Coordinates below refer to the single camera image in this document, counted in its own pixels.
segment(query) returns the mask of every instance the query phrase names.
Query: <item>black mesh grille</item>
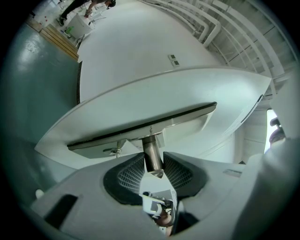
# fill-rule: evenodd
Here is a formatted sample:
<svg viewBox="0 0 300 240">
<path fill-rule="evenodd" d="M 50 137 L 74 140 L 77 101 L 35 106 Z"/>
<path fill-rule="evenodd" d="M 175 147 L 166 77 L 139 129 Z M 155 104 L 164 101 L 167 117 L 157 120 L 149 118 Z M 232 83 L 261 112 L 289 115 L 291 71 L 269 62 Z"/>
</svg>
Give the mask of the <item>black mesh grille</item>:
<svg viewBox="0 0 300 240">
<path fill-rule="evenodd" d="M 175 190 L 188 184 L 193 178 L 188 168 L 166 155 L 164 155 L 164 165 L 164 172 Z"/>
<path fill-rule="evenodd" d="M 137 159 L 119 172 L 118 182 L 131 192 L 139 194 L 140 183 L 144 175 L 144 157 Z"/>
</svg>

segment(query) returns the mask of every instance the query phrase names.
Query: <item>metal rod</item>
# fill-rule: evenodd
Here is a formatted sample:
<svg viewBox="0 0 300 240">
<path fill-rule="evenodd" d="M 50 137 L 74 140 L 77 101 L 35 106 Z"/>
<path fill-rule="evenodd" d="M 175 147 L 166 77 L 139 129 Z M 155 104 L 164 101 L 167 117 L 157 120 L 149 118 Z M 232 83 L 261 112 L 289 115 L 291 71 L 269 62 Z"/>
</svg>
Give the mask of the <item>metal rod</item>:
<svg viewBox="0 0 300 240">
<path fill-rule="evenodd" d="M 101 20 L 101 19 L 105 19 L 105 18 L 106 18 L 106 17 L 102 17 L 102 18 L 94 19 L 94 20 L 92 20 L 92 21 L 90 21 L 90 22 L 89 22 L 89 26 L 90 26 L 90 24 L 91 24 L 91 23 L 94 23 L 94 22 L 95 22 L 95 21 L 97 21 L 97 20 Z"/>
<path fill-rule="evenodd" d="M 163 168 L 163 162 L 160 159 L 158 145 L 155 136 L 149 136 L 142 139 L 142 147 L 145 153 L 145 163 L 147 171 L 152 172 Z"/>
<path fill-rule="evenodd" d="M 120 141 L 117 141 L 117 152 L 116 152 L 116 158 L 121 157 L 121 143 Z"/>
</svg>

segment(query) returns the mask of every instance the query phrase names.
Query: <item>black slot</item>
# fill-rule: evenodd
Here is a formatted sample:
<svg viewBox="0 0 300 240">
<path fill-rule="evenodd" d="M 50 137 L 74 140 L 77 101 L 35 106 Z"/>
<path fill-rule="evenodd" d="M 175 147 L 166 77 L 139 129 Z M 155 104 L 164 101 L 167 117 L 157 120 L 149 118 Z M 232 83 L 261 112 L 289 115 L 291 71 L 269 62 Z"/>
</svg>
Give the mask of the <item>black slot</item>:
<svg viewBox="0 0 300 240">
<path fill-rule="evenodd" d="M 257 107 L 257 105 L 259 104 L 259 102 L 262 100 L 262 98 L 263 98 L 263 95 L 261 95 L 259 98 L 258 98 L 258 100 L 257 100 L 257 102 L 255 103 L 255 105 L 253 106 L 253 108 L 250 110 L 250 112 L 247 114 L 247 116 L 242 120 L 242 122 L 241 123 L 243 123 L 249 116 L 250 116 L 250 114 L 255 110 L 255 108 Z"/>
<path fill-rule="evenodd" d="M 51 226 L 59 229 L 64 219 L 77 201 L 77 198 L 78 197 L 73 195 L 63 196 L 45 217 L 45 221 Z"/>
<path fill-rule="evenodd" d="M 195 218 L 194 215 L 187 212 L 181 212 L 179 213 L 177 221 L 173 227 L 172 235 L 180 233 L 198 222 L 199 220 Z"/>
</svg>

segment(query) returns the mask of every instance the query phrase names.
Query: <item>wooden floor strip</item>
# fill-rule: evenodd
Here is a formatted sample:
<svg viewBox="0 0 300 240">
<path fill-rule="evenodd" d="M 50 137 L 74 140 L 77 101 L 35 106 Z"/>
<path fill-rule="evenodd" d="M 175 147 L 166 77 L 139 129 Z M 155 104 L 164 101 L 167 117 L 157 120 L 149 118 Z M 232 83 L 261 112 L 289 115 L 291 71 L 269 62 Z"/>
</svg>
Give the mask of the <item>wooden floor strip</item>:
<svg viewBox="0 0 300 240">
<path fill-rule="evenodd" d="M 57 35 L 53 34 L 48 28 L 43 29 L 46 33 L 48 33 L 52 38 L 54 38 L 58 43 L 63 45 L 66 49 L 68 49 L 73 55 L 77 56 L 77 51 L 74 51 L 72 47 L 63 42 Z"/>
<path fill-rule="evenodd" d="M 26 23 L 37 32 L 40 32 L 43 29 L 42 25 L 39 24 L 36 20 L 34 20 L 32 17 L 28 17 L 26 19 Z"/>
<path fill-rule="evenodd" d="M 67 55 L 74 58 L 76 61 L 78 60 L 78 56 L 74 55 L 72 52 L 70 52 L 66 47 L 64 47 L 61 43 L 57 42 L 52 36 L 50 36 L 46 31 L 42 30 L 40 32 L 41 36 L 43 36 L 46 40 L 49 42 L 55 44 L 57 47 L 59 47 L 62 51 L 64 51 Z"/>
<path fill-rule="evenodd" d="M 57 37 L 58 39 L 60 39 L 62 42 L 66 43 L 66 45 L 68 47 L 70 47 L 70 49 L 73 50 L 73 52 L 75 52 L 77 54 L 78 49 L 72 44 L 70 43 L 70 41 L 68 41 L 63 35 L 62 33 L 60 33 L 56 28 L 54 28 L 52 25 L 49 25 L 46 30 L 48 32 L 51 32 L 55 35 L 55 37 Z"/>
</svg>

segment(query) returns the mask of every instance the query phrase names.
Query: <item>black pants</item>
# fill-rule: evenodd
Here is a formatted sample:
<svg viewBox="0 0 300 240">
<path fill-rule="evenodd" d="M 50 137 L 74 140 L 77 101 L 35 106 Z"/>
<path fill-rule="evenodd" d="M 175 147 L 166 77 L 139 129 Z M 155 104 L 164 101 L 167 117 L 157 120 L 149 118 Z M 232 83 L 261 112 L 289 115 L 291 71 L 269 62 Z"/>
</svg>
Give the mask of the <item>black pants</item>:
<svg viewBox="0 0 300 240">
<path fill-rule="evenodd" d="M 67 18 L 67 15 L 74 9 L 80 7 L 82 4 L 89 2 L 90 0 L 74 0 L 69 7 L 62 13 L 62 18 Z"/>
</svg>

